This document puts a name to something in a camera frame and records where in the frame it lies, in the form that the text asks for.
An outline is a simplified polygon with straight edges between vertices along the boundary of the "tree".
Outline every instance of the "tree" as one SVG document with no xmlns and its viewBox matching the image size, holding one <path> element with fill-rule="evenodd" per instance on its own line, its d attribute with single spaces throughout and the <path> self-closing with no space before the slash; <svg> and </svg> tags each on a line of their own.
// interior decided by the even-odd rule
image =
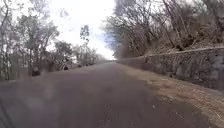
<svg viewBox="0 0 224 128">
<path fill-rule="evenodd" d="M 81 30 L 80 30 L 80 38 L 84 41 L 84 50 L 85 50 L 85 56 L 84 56 L 84 60 L 83 61 L 83 65 L 88 65 L 88 43 L 89 43 L 89 26 L 88 25 L 84 25 Z"/>
<path fill-rule="evenodd" d="M 104 30 L 118 58 L 141 56 L 149 50 L 182 51 L 204 38 L 222 42 L 223 0 L 115 2 L 114 13 L 108 17 Z"/>
</svg>

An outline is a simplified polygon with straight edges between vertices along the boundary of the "road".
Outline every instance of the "road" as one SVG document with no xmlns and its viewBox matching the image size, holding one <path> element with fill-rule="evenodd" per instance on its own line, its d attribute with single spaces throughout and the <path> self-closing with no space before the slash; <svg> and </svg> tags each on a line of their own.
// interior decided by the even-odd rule
<svg viewBox="0 0 224 128">
<path fill-rule="evenodd" d="M 116 63 L 0 86 L 8 128 L 216 128 L 193 105 L 163 101 Z"/>
</svg>

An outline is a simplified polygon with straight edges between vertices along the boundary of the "dry grass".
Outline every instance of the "dry grass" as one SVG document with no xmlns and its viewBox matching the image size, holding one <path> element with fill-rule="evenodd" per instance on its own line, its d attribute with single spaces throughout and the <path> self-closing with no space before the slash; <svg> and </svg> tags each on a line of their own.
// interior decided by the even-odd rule
<svg viewBox="0 0 224 128">
<path fill-rule="evenodd" d="M 199 108 L 212 123 L 224 127 L 224 95 L 221 92 L 124 65 L 118 64 L 118 67 L 130 76 L 147 81 L 149 87 L 156 87 L 158 95 L 190 103 Z"/>
</svg>

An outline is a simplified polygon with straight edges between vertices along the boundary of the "sky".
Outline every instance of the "sky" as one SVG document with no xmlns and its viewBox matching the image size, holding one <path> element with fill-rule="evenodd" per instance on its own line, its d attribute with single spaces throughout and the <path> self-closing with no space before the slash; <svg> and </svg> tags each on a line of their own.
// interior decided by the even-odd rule
<svg viewBox="0 0 224 128">
<path fill-rule="evenodd" d="M 50 0 L 51 18 L 58 26 L 59 40 L 73 45 L 82 44 L 80 29 L 84 25 L 90 27 L 89 47 L 97 49 L 107 59 L 114 59 L 113 51 L 106 47 L 103 21 L 110 16 L 115 6 L 114 0 Z M 68 16 L 60 17 L 61 10 Z"/>
</svg>

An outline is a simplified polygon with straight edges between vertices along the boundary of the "retaining wall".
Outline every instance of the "retaining wall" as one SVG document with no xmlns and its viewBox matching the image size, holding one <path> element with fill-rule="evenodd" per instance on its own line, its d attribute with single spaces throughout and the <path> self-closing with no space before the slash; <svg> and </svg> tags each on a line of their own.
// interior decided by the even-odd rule
<svg viewBox="0 0 224 128">
<path fill-rule="evenodd" d="M 118 62 L 208 88 L 224 90 L 224 48 L 149 55 Z"/>
</svg>

